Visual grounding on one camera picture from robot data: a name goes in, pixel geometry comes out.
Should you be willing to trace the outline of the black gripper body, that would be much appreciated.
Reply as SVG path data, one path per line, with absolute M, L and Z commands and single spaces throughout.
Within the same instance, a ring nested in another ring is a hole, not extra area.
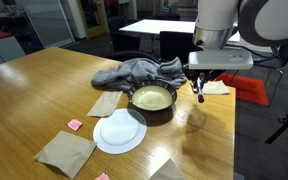
M 197 85 L 197 79 L 200 78 L 203 83 L 214 80 L 223 73 L 223 70 L 190 70 L 186 69 L 184 74 L 193 87 Z

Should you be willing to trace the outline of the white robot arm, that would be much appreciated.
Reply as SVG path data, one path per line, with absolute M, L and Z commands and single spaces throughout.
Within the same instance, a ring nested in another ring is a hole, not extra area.
M 271 48 L 272 55 L 255 61 L 249 49 L 236 50 L 228 42 L 234 31 L 249 44 Z M 228 69 L 287 61 L 288 0 L 198 0 L 192 42 L 198 49 L 188 55 L 185 71 L 197 90 Z

